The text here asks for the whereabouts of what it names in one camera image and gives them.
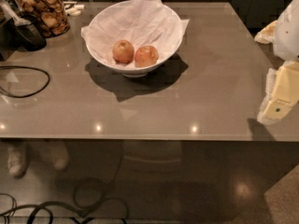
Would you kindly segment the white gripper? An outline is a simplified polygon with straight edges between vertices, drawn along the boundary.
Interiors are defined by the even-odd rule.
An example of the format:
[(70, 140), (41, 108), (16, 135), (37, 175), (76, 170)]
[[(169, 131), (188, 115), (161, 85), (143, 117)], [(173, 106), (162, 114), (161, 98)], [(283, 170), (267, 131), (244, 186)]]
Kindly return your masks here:
[(254, 40), (273, 41), (276, 56), (286, 61), (278, 70), (270, 68), (266, 76), (265, 97), (257, 120), (271, 125), (283, 120), (299, 102), (299, 0), (292, 0), (278, 17), (265, 26)]

